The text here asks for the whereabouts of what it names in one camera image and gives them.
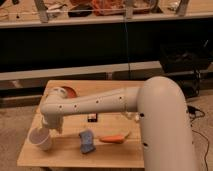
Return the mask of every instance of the floor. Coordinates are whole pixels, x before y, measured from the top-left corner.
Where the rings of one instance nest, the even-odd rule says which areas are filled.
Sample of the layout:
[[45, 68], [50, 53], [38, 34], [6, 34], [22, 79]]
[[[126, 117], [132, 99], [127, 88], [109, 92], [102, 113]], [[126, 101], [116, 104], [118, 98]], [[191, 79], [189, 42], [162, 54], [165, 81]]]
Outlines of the floor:
[[[197, 98], [187, 100], [188, 104], [203, 110], [206, 116], [193, 123], [193, 130], [204, 134], [213, 143], [213, 90], [202, 91]], [[17, 167], [16, 161], [32, 122], [35, 106], [11, 107], [0, 109], [0, 166], [1, 171], [41, 171], [40, 168]], [[199, 171], [206, 171], [204, 155], [207, 148], [206, 140], [193, 133], [197, 153]], [[213, 170], [213, 145], [210, 144], [207, 156], [209, 171]], [[70, 168], [53, 168], [53, 171], [84, 170]], [[88, 169], [88, 170], [131, 170], [131, 169]]]

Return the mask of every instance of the table leg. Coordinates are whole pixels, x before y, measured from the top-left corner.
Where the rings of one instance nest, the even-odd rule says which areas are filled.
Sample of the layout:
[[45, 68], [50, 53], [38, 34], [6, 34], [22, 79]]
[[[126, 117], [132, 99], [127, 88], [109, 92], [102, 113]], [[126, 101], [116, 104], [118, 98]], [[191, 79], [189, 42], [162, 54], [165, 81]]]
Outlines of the table leg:
[[50, 169], [49, 167], [41, 167], [41, 169], [44, 171], [52, 171], [52, 169]]

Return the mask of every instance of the wooden table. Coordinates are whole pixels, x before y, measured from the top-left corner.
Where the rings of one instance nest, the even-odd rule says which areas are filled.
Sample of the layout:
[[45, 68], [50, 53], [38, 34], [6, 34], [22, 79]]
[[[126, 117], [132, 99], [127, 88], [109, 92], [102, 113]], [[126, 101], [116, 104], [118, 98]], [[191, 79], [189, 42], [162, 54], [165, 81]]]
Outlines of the wooden table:
[[[142, 81], [49, 81], [41, 103], [50, 88], [70, 86], [78, 96], [89, 95], [121, 87], [140, 86]], [[41, 123], [39, 107], [30, 130]], [[96, 150], [87, 155], [80, 151], [78, 133], [91, 129], [94, 133]], [[123, 144], [106, 144], [99, 142], [98, 136], [125, 133], [131, 131]], [[19, 155], [18, 166], [39, 167], [94, 167], [94, 168], [144, 168], [139, 124], [128, 120], [120, 113], [99, 114], [97, 123], [88, 123], [87, 115], [68, 116], [64, 118], [63, 133], [51, 131], [52, 149], [43, 152], [32, 145], [26, 138]]]

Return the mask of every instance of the orange object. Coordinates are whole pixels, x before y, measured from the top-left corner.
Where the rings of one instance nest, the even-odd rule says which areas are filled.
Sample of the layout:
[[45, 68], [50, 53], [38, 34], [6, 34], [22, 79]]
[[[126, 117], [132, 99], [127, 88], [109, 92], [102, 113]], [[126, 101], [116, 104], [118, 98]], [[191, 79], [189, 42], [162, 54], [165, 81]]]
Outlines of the orange object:
[[75, 98], [75, 97], [77, 97], [77, 94], [76, 94], [76, 92], [75, 92], [75, 90], [73, 88], [66, 87], [66, 86], [64, 86], [62, 88], [64, 88], [67, 91], [68, 98]]
[[112, 135], [112, 136], [105, 136], [105, 137], [100, 137], [99, 140], [101, 142], [105, 143], [123, 143], [125, 140], [125, 137], [123, 135]]
[[95, 15], [124, 13], [123, 0], [92, 0]]

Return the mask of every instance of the dark background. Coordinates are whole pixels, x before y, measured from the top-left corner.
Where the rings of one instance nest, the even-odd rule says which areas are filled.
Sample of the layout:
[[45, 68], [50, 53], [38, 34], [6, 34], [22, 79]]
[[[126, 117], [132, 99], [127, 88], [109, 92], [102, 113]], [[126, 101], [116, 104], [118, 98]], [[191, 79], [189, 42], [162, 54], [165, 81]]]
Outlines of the dark background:
[[[210, 40], [213, 18], [127, 23], [130, 62], [159, 59], [161, 44]], [[125, 23], [0, 29], [0, 72], [128, 62]]]

